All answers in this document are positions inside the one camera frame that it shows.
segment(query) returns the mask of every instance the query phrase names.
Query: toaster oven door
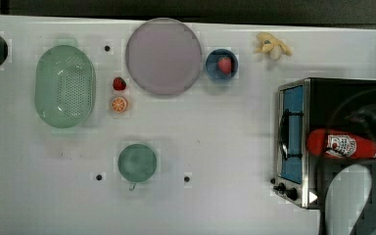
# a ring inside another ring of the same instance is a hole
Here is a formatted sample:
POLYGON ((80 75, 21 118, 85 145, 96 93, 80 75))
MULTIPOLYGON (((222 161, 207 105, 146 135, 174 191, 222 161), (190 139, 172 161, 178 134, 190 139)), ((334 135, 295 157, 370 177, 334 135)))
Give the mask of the toaster oven door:
POLYGON ((282 178, 302 184, 304 88, 285 89, 281 97, 279 151, 282 163, 278 172, 282 178))

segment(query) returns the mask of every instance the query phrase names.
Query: red bottle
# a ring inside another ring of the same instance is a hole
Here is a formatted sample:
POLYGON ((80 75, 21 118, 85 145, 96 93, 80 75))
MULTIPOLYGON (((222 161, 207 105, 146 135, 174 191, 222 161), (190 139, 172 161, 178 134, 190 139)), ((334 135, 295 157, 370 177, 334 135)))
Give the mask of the red bottle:
POLYGON ((325 131, 325 129, 316 129, 307 138, 306 145, 312 154, 316 156, 323 154, 329 158, 376 158, 375 142, 348 132, 332 129, 325 136, 325 131))

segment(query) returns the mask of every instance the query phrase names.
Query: green cup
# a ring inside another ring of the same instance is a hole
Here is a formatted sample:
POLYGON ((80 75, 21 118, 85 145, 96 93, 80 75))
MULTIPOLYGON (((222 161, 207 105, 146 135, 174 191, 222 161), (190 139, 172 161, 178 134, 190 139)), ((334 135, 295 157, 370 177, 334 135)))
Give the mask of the green cup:
POLYGON ((148 180, 157 169, 157 156, 151 148, 144 144, 133 144, 121 151, 117 162, 118 171, 132 183, 133 191, 136 183, 148 180))

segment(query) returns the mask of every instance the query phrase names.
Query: mug handle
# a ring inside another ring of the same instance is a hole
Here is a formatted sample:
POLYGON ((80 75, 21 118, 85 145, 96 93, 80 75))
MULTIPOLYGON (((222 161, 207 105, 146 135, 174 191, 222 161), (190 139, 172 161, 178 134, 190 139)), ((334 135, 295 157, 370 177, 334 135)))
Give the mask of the mug handle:
POLYGON ((136 188, 136 183, 132 183, 130 185, 129 191, 133 191, 133 190, 135 190, 135 188, 136 188))

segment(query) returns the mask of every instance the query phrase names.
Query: green colander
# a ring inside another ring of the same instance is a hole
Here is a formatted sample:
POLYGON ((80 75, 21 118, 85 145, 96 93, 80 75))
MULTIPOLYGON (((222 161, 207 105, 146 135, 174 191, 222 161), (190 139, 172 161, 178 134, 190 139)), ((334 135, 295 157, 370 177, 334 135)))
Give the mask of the green colander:
POLYGON ((49 125, 73 127, 90 115, 96 98, 96 74, 87 56, 73 46, 44 53, 36 68, 35 109, 49 125))

